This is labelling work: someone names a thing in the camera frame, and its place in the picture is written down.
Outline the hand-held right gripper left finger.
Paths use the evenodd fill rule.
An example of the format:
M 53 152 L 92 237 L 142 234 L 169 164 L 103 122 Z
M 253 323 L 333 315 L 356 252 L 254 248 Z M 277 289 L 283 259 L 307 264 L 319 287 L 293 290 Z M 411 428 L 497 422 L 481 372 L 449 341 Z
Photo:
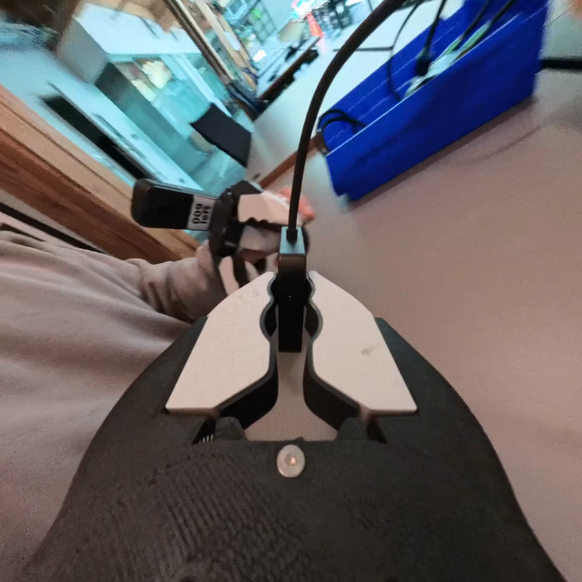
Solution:
M 276 274 L 267 272 L 211 311 L 165 405 L 167 412 L 232 417 L 248 428 L 274 407 L 275 280 Z

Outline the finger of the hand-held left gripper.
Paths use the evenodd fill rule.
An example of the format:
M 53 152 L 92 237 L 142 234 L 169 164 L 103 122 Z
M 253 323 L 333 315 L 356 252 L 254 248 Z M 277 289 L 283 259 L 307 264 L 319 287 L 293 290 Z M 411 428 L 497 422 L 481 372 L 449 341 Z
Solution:
M 261 260 L 278 254 L 280 248 L 280 229 L 266 229 L 247 225 L 240 238 L 240 258 Z
M 289 200 L 270 191 L 242 194 L 237 203 L 237 220 L 243 224 L 266 222 L 285 226 L 289 220 Z

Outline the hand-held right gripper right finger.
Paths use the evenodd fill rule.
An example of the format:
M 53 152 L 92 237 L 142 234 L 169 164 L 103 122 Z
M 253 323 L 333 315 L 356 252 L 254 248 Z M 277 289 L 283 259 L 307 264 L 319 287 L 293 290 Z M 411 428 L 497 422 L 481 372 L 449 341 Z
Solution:
M 304 401 L 332 428 L 348 418 L 369 424 L 416 414 L 418 406 L 372 313 L 315 271 L 307 274 L 309 334 Z

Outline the person's left forearm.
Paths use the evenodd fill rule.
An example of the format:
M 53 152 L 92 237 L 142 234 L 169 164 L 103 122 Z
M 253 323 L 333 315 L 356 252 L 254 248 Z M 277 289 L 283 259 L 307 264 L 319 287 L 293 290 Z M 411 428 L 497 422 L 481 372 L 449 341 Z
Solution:
M 140 295 L 157 312 L 192 323 L 207 316 L 227 297 L 219 271 L 219 257 L 208 242 L 198 247 L 196 256 L 151 264 L 128 259 Z

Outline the person's left hand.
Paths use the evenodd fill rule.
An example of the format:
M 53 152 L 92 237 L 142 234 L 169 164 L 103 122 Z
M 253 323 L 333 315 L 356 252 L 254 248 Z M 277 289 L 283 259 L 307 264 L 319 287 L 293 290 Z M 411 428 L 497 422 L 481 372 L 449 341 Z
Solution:
M 291 198 L 292 198 L 292 188 L 291 186 L 284 186 L 276 191 L 276 194 L 285 200 L 288 205 L 290 206 Z M 298 206 L 298 217 L 301 218 L 302 225 L 306 225 L 312 222 L 315 218 L 315 212 L 309 203 L 308 198 L 302 193 L 299 198 L 299 206 Z

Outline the black chair back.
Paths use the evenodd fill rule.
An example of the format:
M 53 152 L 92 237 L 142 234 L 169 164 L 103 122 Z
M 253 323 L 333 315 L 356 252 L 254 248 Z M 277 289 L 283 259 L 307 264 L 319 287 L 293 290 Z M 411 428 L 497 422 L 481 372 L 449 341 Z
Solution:
M 248 167 L 251 132 L 210 103 L 206 111 L 190 126 L 211 145 L 231 157 L 244 168 Z

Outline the wooden board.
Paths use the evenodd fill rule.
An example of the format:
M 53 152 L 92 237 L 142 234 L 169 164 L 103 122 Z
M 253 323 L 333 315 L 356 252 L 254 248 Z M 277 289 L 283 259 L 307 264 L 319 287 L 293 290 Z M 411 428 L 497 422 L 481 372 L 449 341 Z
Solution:
M 1 86 L 1 190 L 120 258 L 194 257 L 181 230 L 147 229 L 130 214 L 132 188 Z

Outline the white glass cabinet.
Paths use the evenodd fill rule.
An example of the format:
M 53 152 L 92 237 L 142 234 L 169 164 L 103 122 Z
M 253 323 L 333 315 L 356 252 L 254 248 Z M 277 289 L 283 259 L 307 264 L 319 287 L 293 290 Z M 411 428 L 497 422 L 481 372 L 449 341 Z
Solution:
M 114 172 L 219 194 L 244 178 L 243 165 L 197 132 L 216 106 L 244 120 L 180 28 L 83 1 L 60 40 L 65 71 L 44 104 Z

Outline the dark desk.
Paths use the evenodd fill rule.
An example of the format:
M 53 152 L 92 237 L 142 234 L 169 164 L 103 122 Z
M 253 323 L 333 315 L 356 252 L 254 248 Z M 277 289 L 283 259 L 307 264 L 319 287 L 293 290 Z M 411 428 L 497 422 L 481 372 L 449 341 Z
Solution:
M 265 103 L 276 100 L 295 81 L 301 69 L 309 67 L 319 57 L 319 38 L 313 37 L 302 44 L 289 43 L 258 77 L 256 98 Z

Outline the person's grey sweatshirt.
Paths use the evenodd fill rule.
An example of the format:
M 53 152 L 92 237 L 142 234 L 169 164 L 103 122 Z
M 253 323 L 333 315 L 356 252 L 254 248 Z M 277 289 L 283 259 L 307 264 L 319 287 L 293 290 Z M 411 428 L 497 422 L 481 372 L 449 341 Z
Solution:
M 123 392 L 191 323 L 126 260 L 1 232 L 1 581 L 15 581 Z

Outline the blue plastic bin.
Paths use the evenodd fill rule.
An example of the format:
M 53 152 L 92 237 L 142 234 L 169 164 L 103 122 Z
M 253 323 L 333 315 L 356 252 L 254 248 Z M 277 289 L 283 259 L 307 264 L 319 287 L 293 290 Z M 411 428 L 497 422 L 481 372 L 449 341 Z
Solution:
M 394 51 L 318 122 L 333 191 L 357 201 L 530 98 L 548 1 L 464 1 Z

